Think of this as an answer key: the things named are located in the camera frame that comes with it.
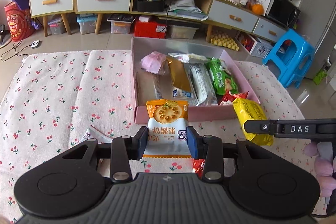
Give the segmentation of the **lotus root biscuit packet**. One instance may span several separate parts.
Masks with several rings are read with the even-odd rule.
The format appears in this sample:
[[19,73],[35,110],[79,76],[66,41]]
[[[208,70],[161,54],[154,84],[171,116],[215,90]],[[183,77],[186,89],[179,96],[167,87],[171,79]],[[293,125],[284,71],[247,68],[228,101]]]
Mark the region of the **lotus root biscuit packet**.
[[145,157],[189,158],[187,101],[166,99],[146,103],[149,120]]

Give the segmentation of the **yellow snack packet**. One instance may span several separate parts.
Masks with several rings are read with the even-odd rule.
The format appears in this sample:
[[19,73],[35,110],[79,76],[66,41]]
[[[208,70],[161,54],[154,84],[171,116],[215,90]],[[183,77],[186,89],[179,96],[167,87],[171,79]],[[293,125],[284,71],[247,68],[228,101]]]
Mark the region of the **yellow snack packet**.
[[255,143],[256,145],[271,146],[273,144],[272,136],[267,134],[256,134],[254,132],[248,133],[244,129],[244,124],[246,121],[266,120],[266,115],[261,106],[255,101],[244,98],[236,98],[232,104],[245,138]]

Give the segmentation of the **red snack packet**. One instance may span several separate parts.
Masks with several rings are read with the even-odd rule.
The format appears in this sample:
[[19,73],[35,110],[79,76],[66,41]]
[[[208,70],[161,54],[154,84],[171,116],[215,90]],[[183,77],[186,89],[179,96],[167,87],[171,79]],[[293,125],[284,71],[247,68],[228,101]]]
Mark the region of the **red snack packet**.
[[231,105],[237,98],[246,99],[247,96],[248,92],[232,94],[230,91],[227,91],[219,102],[219,106]]

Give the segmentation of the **white long snack packet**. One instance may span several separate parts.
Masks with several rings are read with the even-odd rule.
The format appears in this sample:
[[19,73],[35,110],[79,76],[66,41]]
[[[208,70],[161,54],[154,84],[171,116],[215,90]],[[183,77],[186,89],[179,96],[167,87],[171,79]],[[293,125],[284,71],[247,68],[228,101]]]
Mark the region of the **white long snack packet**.
[[190,65],[190,76],[198,99],[197,106],[217,105],[217,97],[206,66],[204,64]]

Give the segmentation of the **green chips packet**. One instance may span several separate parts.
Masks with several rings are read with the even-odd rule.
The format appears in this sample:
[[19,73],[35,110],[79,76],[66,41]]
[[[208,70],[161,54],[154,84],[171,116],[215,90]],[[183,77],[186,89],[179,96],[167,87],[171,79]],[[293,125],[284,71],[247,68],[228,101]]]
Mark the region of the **green chips packet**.
[[227,92],[238,94],[238,85],[224,61],[213,57],[206,63],[206,68],[217,95],[224,96]]

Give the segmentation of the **pink snack packet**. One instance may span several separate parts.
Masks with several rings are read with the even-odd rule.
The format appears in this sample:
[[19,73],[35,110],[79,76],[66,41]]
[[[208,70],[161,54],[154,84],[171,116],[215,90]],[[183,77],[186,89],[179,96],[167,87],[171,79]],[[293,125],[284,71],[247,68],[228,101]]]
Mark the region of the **pink snack packet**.
[[149,55],[143,57],[140,61],[141,68],[146,72],[155,74],[155,75],[164,75],[165,74],[165,63],[167,61],[166,55],[163,53],[154,51]]

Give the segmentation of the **orange fruit snack packet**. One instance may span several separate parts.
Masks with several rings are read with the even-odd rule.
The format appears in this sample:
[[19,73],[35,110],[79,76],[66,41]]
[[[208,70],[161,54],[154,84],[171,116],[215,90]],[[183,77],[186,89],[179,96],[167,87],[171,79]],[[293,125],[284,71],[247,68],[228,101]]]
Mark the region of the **orange fruit snack packet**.
[[103,133],[101,133],[99,130],[97,130],[93,126],[89,126],[86,129],[85,134],[82,136],[79,142],[81,143],[88,139],[96,139],[99,144],[110,143],[112,141],[112,138],[104,135]]

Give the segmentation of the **white pocket bread packet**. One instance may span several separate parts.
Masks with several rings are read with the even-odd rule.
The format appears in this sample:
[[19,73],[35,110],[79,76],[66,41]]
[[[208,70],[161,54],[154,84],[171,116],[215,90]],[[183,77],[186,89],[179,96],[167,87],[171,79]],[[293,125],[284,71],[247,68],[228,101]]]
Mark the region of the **white pocket bread packet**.
[[180,88],[174,87],[171,83],[170,76],[154,75],[154,92],[157,99],[167,99],[173,101],[184,100],[189,106],[198,106],[198,99],[194,91],[187,92]]

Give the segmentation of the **gold snack packet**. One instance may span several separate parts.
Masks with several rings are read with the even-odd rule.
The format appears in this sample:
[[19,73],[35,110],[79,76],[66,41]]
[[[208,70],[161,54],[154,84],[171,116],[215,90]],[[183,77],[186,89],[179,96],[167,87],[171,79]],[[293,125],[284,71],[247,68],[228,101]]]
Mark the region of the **gold snack packet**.
[[190,82],[183,63],[170,56],[167,56],[167,63],[170,69],[173,87],[179,88],[186,92],[191,92]]

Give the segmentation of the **pink cardboard box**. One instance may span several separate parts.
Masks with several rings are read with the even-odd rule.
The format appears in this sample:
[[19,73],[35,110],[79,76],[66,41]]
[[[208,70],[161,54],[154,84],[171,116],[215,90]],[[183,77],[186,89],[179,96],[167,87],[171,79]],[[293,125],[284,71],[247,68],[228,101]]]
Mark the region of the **pink cardboard box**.
[[233,119],[232,105],[221,105],[211,75],[210,61],[219,61],[229,73],[231,84],[224,87],[246,93],[249,100],[259,102],[257,95],[235,61],[225,50],[167,39],[133,37],[131,42],[134,78],[134,121],[149,120],[146,103],[165,99],[185,100],[189,122]]

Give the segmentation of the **blue plastic stool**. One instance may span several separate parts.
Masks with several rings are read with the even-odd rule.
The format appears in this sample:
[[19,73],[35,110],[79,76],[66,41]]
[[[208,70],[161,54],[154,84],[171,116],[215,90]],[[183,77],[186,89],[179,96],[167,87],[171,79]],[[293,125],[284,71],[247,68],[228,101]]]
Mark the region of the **blue plastic stool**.
[[287,88],[299,88],[314,59],[315,49],[301,35],[289,29],[270,50],[262,64],[277,68],[277,79]]

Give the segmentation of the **cherry print table cloth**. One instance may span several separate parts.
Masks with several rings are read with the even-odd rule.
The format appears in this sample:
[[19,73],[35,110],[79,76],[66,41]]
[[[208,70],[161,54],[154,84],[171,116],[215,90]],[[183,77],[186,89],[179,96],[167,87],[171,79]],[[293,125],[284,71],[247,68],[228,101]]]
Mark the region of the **cherry print table cloth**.
[[[93,126],[109,139],[134,135],[131,51],[79,51],[27,56],[1,100],[1,215],[15,223],[22,216],[14,198],[16,180],[28,170],[77,145]],[[304,119],[270,71],[235,61],[269,119]],[[191,122],[199,135],[235,143],[244,137],[237,118]],[[316,177],[309,141],[274,139],[265,147]],[[131,161],[137,172],[192,172],[192,159],[145,157]]]

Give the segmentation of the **yellow egg tray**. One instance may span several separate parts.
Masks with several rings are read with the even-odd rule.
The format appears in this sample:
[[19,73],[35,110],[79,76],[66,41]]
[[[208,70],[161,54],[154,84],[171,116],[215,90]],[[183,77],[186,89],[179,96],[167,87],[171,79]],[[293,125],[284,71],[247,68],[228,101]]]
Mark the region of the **yellow egg tray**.
[[239,50],[239,46],[236,43],[236,40],[223,31],[212,32],[210,34],[210,43],[215,46],[225,47],[233,51]]

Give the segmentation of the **red gift box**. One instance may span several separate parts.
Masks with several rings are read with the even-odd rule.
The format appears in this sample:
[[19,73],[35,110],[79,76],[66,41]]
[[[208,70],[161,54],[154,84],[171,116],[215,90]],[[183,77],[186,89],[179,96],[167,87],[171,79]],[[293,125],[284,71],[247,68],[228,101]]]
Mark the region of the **red gift box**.
[[138,20],[135,23],[135,37],[165,39],[166,33],[167,25],[159,24],[155,21],[142,22]]

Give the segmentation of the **black microwave oven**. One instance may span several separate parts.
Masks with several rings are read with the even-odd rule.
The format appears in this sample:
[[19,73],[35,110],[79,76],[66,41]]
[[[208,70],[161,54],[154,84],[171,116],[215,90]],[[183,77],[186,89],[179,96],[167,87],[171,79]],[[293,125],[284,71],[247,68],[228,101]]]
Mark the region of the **black microwave oven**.
[[293,28],[301,11],[290,0],[270,0],[265,16],[276,23]]

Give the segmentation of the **orange fruit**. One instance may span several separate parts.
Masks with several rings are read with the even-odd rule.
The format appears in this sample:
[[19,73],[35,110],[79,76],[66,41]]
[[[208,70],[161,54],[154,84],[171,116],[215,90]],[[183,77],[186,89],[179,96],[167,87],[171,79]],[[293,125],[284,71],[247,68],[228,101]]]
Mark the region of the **orange fruit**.
[[260,3],[255,3],[252,6],[252,12],[256,15],[263,15],[264,14],[264,7]]

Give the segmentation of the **red round drum box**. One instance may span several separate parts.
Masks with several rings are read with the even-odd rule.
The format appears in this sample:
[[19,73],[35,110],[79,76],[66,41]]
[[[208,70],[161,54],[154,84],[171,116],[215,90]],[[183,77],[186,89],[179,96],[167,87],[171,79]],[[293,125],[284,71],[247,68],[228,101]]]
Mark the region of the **red round drum box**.
[[21,10],[15,2],[5,6],[7,23],[13,42],[19,42],[31,36],[34,32],[31,23],[30,9]]

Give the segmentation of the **wooden tv cabinet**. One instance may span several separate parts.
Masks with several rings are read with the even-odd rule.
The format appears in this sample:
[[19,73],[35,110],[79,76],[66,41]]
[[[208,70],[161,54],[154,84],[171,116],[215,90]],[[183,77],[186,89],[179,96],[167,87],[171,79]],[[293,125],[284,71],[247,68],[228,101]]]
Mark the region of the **wooden tv cabinet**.
[[224,27],[238,30],[258,38],[276,42],[285,28],[256,15],[242,5],[233,5],[224,0],[29,0],[31,16],[46,18],[70,13],[94,14],[102,19],[107,13],[154,15],[167,23],[202,23],[209,29]]

